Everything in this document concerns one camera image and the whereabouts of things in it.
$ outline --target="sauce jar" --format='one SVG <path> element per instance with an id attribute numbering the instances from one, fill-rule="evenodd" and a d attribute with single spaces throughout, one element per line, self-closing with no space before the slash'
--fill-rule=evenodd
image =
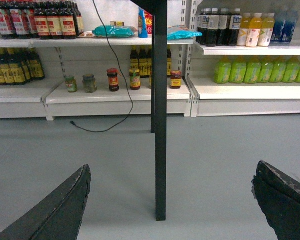
<path id="1" fill-rule="evenodd" d="M 78 91 L 77 81 L 74 76 L 66 76 L 65 85 L 69 93 L 75 93 Z"/>
<path id="2" fill-rule="evenodd" d="M 139 90 L 141 87 L 140 70 L 138 68 L 132 68 L 129 70 L 129 73 L 131 90 Z"/>
<path id="3" fill-rule="evenodd" d="M 106 71 L 109 80 L 110 92 L 117 92 L 119 90 L 118 70 L 116 68 L 110 68 Z"/>
<path id="4" fill-rule="evenodd" d="M 171 89 L 180 89 L 181 88 L 181 71 L 171 71 L 170 77 L 170 88 Z"/>
<path id="5" fill-rule="evenodd" d="M 94 93 L 97 91 L 97 83 L 93 74 L 83 75 L 83 88 L 86 93 Z"/>

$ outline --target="white metal shelf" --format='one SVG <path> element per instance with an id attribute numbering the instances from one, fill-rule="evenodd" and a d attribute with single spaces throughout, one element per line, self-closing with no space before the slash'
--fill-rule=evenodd
<path id="1" fill-rule="evenodd" d="M 300 83 L 216 84 L 212 77 L 190 77 L 200 100 L 300 100 Z"/>
<path id="2" fill-rule="evenodd" d="M 151 45 L 152 36 L 148 38 L 139 38 L 133 36 L 131 38 L 109 39 L 112 46 L 132 46 L 132 45 Z M 168 45 L 192 45 L 192 38 L 178 39 L 168 41 Z M 40 39 L 0 39 L 0 48 L 60 48 L 60 47 L 97 47 L 108 46 L 106 39 L 101 38 L 76 38 L 72 40 L 40 40 Z"/>
<path id="3" fill-rule="evenodd" d="M 292 41 L 291 44 L 274 44 L 269 47 L 245 47 L 245 46 L 216 46 L 208 47 L 194 42 L 202 55 L 231 55 L 231 56 L 300 56 L 300 40 Z"/>

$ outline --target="gray floor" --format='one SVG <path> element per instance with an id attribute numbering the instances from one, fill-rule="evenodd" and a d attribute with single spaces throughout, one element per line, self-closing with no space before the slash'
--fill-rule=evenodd
<path id="1" fill-rule="evenodd" d="M 167 221 L 156 222 L 148 116 L 0 120 L 0 231 L 83 164 L 79 240 L 276 240 L 251 180 L 260 160 L 300 180 L 300 115 L 168 118 Z"/>

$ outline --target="black cable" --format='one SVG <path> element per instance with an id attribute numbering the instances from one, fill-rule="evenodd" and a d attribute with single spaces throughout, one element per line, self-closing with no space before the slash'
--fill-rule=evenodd
<path id="1" fill-rule="evenodd" d="M 90 133 L 105 133 L 105 132 L 107 132 L 107 131 L 113 129 L 114 127 L 118 126 L 119 124 L 122 124 L 125 120 L 127 120 L 128 117 L 131 115 L 131 112 L 132 112 L 132 110 L 134 109 L 134 106 L 135 106 L 135 105 L 134 105 L 134 101 L 132 100 L 131 95 L 130 95 L 130 92 L 129 92 L 127 79 L 126 79 L 126 77 L 125 77 L 125 75 L 124 75 L 124 73 L 123 73 L 123 71 L 122 71 L 122 69 L 121 69 L 119 58 L 118 58 L 118 56 L 117 56 L 115 50 L 112 48 L 112 46 L 111 46 L 111 44 L 110 44 L 110 42 L 109 42 L 108 33 L 107 33 L 107 28 L 106 28 L 104 22 L 102 21 L 102 18 L 101 18 L 100 14 L 99 14 L 98 8 L 97 8 L 96 3 L 95 3 L 95 0 L 92 0 L 92 2 L 93 2 L 93 5 L 94 5 L 96 14 L 97 14 L 98 17 L 99 17 L 99 19 L 100 19 L 100 21 L 101 21 L 101 23 L 102 23 L 102 26 L 104 27 L 105 36 L 106 36 L 106 41 L 108 42 L 109 47 L 111 48 L 113 54 L 115 55 L 116 61 L 117 61 L 118 66 L 119 66 L 119 70 L 120 70 L 120 72 L 121 72 L 121 74 L 122 74 L 122 76 L 123 76 L 123 78 L 124 78 L 126 91 L 128 92 L 129 99 L 130 99 L 130 102 L 131 102 L 132 106 L 131 106 L 131 109 L 130 109 L 128 115 L 127 115 L 123 120 L 121 120 L 120 122 L 116 123 L 115 125 L 113 125 L 112 127 L 108 128 L 108 129 L 106 129 L 106 130 L 102 130 L 102 131 L 92 131 L 92 130 L 88 130 L 88 129 L 85 129 L 85 128 L 83 128 L 83 127 L 78 126 L 74 121 L 71 121 L 70 123 L 71 123 L 73 126 L 75 126 L 76 128 L 81 129 L 81 130 L 84 130 L 84 131 L 87 131 L 87 132 L 90 132 Z"/>

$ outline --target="pickle jar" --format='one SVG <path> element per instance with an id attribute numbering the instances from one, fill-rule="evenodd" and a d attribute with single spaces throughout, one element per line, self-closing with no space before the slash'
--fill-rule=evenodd
<path id="1" fill-rule="evenodd" d="M 138 68 L 132 68 L 129 70 L 129 74 L 131 90 L 139 90 L 141 87 L 140 70 Z"/>
<path id="2" fill-rule="evenodd" d="M 65 85 L 69 93 L 75 93 L 78 91 L 77 81 L 74 76 L 66 76 Z"/>
<path id="3" fill-rule="evenodd" d="M 83 88 L 86 93 L 94 93 L 97 91 L 97 83 L 93 74 L 83 75 Z"/>

